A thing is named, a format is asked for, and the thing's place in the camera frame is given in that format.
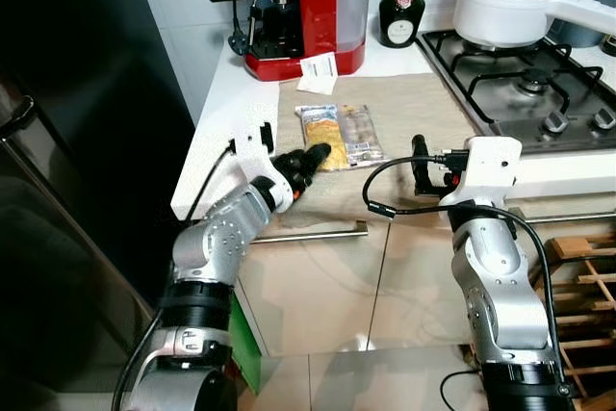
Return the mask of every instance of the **gas stove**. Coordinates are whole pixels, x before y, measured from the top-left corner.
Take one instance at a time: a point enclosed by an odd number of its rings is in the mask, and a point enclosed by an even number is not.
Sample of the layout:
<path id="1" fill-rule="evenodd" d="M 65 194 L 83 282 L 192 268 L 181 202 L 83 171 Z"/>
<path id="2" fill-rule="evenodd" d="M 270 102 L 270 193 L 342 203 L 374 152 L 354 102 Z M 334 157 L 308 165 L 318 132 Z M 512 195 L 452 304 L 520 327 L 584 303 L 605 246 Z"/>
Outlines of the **gas stove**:
<path id="1" fill-rule="evenodd" d="M 518 139 L 525 154 L 616 148 L 616 93 L 571 46 L 494 49 L 436 31 L 420 47 L 481 134 Z"/>

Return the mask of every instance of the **beige placemat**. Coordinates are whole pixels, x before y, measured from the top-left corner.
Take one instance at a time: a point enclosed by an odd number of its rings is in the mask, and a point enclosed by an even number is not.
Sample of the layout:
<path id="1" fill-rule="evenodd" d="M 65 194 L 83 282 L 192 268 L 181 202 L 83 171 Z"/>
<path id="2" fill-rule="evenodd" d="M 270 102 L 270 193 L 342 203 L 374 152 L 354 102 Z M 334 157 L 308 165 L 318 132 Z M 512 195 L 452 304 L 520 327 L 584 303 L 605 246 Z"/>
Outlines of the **beige placemat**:
<path id="1" fill-rule="evenodd" d="M 378 139 L 389 158 L 411 155 L 411 139 L 423 134 L 430 152 L 461 148 L 475 131 L 435 74 L 388 78 L 340 78 L 331 96 L 297 91 L 297 82 L 280 85 L 277 151 L 304 145 L 300 105 L 368 105 Z M 382 202 L 409 205 L 413 195 L 410 165 L 383 172 L 371 187 L 371 197 Z M 285 226 L 306 226 L 332 219 L 375 219 L 361 198 L 372 168 L 318 174 L 296 205 L 283 215 Z"/>

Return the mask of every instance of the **green glass bottle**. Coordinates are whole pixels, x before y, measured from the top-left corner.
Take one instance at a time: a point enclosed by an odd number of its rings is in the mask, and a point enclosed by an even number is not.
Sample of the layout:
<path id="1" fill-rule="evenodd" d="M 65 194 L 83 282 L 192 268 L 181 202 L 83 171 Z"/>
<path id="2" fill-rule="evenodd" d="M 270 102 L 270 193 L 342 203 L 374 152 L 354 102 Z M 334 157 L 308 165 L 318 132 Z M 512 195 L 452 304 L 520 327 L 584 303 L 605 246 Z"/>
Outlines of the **green glass bottle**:
<path id="1" fill-rule="evenodd" d="M 424 0 L 381 0 L 380 42 L 386 47 L 408 47 L 415 40 L 424 10 Z"/>

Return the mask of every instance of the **packaged food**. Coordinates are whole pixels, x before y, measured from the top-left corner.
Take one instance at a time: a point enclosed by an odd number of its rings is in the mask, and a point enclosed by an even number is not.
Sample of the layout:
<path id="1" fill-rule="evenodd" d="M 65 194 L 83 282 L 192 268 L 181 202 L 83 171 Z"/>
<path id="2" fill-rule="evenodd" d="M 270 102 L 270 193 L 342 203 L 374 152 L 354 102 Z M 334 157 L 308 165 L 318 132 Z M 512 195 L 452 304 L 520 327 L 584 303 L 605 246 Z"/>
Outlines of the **packaged food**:
<path id="1" fill-rule="evenodd" d="M 346 170 L 385 161 L 368 107 L 299 106 L 307 146 L 329 143 L 331 154 L 320 170 Z"/>

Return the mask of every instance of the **black refrigerator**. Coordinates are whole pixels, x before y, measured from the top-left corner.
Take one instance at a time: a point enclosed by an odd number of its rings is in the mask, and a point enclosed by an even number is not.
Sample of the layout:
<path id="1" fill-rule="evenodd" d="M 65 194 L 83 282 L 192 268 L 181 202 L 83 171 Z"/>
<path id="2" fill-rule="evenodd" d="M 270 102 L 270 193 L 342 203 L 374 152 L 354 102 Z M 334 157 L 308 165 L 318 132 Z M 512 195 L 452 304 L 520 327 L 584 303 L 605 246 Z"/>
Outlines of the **black refrigerator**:
<path id="1" fill-rule="evenodd" d="M 2 409 L 113 390 L 193 130 L 146 0 L 0 0 Z"/>

